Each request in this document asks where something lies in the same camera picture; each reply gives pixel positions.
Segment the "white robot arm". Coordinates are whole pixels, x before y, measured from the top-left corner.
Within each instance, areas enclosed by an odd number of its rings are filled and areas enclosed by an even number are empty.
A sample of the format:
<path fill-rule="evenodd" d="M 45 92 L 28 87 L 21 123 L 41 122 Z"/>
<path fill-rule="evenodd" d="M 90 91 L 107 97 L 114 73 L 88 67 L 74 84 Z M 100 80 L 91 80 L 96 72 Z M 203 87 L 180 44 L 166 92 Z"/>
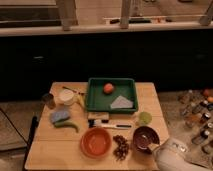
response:
<path fill-rule="evenodd" d="M 186 160 L 188 146 L 176 139 L 168 138 L 154 148 L 152 154 L 160 171 L 212 171 L 211 169 L 190 163 Z"/>

